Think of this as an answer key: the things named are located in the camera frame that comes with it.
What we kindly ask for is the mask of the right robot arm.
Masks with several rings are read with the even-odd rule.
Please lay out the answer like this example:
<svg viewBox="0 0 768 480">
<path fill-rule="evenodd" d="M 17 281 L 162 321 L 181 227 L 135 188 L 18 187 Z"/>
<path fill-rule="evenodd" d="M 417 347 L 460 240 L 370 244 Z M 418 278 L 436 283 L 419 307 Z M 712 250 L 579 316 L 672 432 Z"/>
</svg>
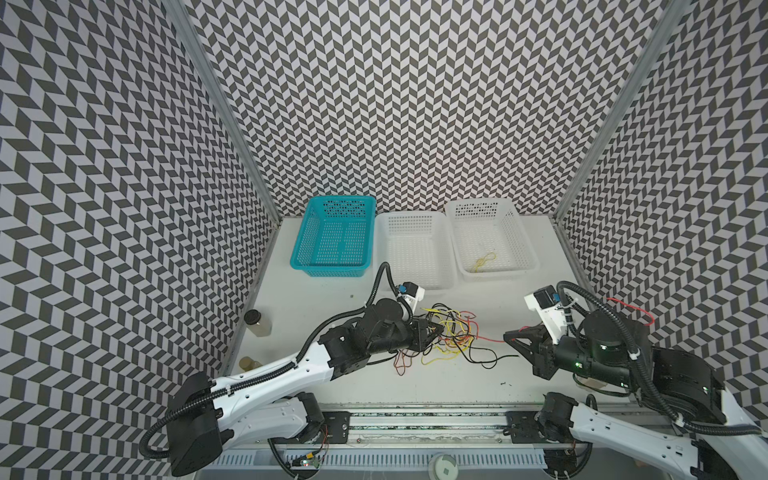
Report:
<svg viewBox="0 0 768 480">
<path fill-rule="evenodd" d="M 705 360 L 651 344 L 646 324 L 569 281 L 538 289 L 525 302 L 540 324 L 508 331 L 503 340 L 534 376 L 550 380 L 564 371 L 581 387 L 602 382 L 610 387 L 607 395 L 635 397 L 675 430 L 664 434 L 609 416 L 597 405 L 597 389 L 583 401 L 549 392 L 540 410 L 509 413 L 506 433 L 515 443 L 582 445 L 581 452 L 549 456 L 545 472 L 551 478 L 574 478 L 596 446 L 677 479 L 766 478 L 766 430 Z"/>
</svg>

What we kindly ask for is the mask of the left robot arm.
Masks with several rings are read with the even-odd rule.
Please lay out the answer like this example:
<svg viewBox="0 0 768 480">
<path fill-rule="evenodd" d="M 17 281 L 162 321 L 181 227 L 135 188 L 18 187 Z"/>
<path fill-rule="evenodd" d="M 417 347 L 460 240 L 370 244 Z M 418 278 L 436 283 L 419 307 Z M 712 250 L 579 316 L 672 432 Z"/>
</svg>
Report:
<svg viewBox="0 0 768 480">
<path fill-rule="evenodd" d="M 324 415 L 310 388 L 365 368 L 375 354 L 422 353 L 444 331 L 416 314 L 424 297 L 417 284 L 390 283 L 391 297 L 378 298 L 379 283 L 391 279 L 389 264 L 381 263 L 365 304 L 321 322 L 294 354 L 242 374 L 189 376 L 143 433 L 140 455 L 168 461 L 172 475 L 183 477 L 239 444 L 312 439 Z"/>
</svg>

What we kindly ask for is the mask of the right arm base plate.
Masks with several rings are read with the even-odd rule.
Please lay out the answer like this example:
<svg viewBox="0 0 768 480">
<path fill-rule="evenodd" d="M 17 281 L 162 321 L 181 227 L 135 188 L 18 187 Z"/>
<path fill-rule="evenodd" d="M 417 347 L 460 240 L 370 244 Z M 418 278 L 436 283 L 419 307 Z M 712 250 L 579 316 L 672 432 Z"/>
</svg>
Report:
<svg viewBox="0 0 768 480">
<path fill-rule="evenodd" d="M 538 421 L 538 411 L 508 411 L 503 434 L 513 444 L 545 444 L 548 442 Z"/>
</svg>

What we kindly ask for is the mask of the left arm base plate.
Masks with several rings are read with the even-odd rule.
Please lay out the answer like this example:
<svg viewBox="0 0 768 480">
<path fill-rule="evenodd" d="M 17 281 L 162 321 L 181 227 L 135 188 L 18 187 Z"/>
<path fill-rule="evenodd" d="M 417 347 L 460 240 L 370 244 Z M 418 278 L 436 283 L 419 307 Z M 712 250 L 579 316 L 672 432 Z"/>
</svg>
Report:
<svg viewBox="0 0 768 480">
<path fill-rule="evenodd" d="M 343 445 L 348 442 L 352 414 L 349 411 L 324 411 L 317 443 Z"/>
</svg>

